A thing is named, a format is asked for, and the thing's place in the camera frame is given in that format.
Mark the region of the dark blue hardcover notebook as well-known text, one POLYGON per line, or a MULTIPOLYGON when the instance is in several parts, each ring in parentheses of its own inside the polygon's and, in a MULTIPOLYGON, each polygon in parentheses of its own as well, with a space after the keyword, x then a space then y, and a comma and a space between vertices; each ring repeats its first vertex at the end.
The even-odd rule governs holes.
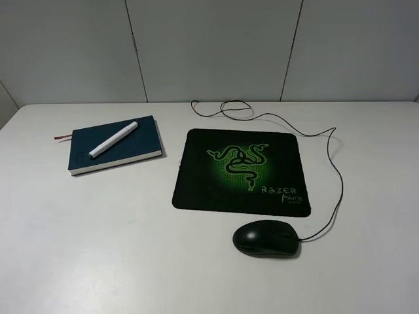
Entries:
POLYGON ((61 136, 60 139, 71 140, 68 171, 72 176, 163 155, 156 122, 152 115, 73 130, 71 135, 61 136), (133 132, 96 158, 89 157, 88 153, 91 150, 132 122, 138 123, 133 132))

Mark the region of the black green Razer mousepad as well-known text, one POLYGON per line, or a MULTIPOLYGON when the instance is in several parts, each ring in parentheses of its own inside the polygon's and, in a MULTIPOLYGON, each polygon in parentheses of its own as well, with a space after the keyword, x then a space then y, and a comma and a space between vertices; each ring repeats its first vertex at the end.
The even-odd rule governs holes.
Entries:
POLYGON ((311 206, 296 136, 191 129, 172 204, 177 209, 308 217, 311 206))

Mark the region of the black computer mouse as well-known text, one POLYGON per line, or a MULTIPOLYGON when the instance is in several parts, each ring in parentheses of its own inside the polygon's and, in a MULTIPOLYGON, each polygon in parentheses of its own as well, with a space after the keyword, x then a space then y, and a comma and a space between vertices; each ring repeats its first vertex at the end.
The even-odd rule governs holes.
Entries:
POLYGON ((300 239, 295 229, 278 220, 258 220, 239 227, 232 236, 234 246, 254 257, 294 256, 300 239))

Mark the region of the white marker pen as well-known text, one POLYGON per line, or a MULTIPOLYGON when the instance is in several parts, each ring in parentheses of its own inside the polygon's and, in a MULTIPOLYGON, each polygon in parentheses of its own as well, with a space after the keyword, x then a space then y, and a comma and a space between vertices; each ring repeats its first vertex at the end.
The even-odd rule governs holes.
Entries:
POLYGON ((118 143, 120 140, 122 140, 124 137, 126 137, 128 134, 133 132, 138 127, 137 122, 132 122, 131 124, 123 127, 121 130, 116 132, 114 135, 110 136, 110 138, 106 139, 104 142, 99 144, 96 148, 91 150, 88 155, 91 159, 96 158, 100 154, 104 153, 106 150, 111 148, 113 145, 118 143))

